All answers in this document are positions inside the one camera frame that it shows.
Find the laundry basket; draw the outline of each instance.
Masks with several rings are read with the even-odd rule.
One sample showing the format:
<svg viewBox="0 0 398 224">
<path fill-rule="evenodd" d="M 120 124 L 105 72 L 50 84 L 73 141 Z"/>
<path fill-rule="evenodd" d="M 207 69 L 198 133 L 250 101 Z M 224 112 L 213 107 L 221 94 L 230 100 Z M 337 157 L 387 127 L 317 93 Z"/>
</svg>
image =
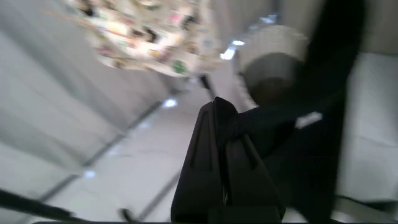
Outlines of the laundry basket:
<svg viewBox="0 0 398 224">
<path fill-rule="evenodd" d="M 248 35 L 234 58 L 235 79 L 244 110 L 262 106 L 294 82 L 308 39 L 295 29 L 271 25 Z"/>
</svg>

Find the white basket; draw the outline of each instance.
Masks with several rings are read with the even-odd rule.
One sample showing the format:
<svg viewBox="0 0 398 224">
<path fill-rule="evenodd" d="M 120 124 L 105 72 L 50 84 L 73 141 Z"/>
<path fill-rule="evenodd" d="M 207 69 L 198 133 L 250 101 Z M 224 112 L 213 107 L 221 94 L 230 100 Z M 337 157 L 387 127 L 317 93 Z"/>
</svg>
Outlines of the white basket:
<svg viewBox="0 0 398 224">
<path fill-rule="evenodd" d="M 244 40 L 245 45 L 238 49 L 234 62 L 239 70 L 235 71 L 235 77 L 245 110 L 256 108 L 258 105 L 250 96 L 245 81 L 247 77 L 242 77 L 240 73 L 245 71 L 253 60 L 273 53 L 286 54 L 302 61 L 303 49 L 307 42 L 308 39 L 303 34 L 286 26 L 268 26 L 255 31 Z"/>
</svg>

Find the woven basket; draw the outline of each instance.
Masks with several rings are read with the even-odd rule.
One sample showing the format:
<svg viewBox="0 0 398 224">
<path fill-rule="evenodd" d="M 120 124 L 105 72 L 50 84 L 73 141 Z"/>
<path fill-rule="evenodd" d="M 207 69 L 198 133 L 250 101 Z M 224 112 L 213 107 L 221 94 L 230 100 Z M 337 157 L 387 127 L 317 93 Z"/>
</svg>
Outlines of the woven basket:
<svg viewBox="0 0 398 224">
<path fill-rule="evenodd" d="M 244 110 L 258 107 L 250 91 L 261 81 L 271 77 L 294 80 L 293 70 L 303 60 L 308 39 L 286 26 L 267 26 L 249 35 L 234 58 L 238 71 L 238 93 Z"/>
</svg>

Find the patterned cloth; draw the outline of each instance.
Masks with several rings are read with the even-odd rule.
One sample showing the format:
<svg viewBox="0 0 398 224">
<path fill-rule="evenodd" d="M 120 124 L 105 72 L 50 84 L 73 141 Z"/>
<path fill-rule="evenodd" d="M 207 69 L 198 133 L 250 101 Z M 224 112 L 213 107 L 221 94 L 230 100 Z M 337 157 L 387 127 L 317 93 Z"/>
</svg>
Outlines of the patterned cloth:
<svg viewBox="0 0 398 224">
<path fill-rule="evenodd" d="M 68 0 L 98 59 L 174 77 L 221 63 L 211 0 Z"/>
</svg>

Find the gray curtain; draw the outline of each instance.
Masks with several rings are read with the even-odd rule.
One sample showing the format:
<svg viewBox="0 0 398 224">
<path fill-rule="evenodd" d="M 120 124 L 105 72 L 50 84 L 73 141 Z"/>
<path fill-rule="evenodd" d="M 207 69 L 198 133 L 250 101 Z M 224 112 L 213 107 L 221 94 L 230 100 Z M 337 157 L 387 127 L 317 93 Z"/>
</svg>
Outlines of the gray curtain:
<svg viewBox="0 0 398 224">
<path fill-rule="evenodd" d="M 170 90 L 100 64 L 76 24 L 42 8 L 66 14 L 62 1 L 0 2 L 0 188 L 31 198 L 81 174 Z"/>
</svg>

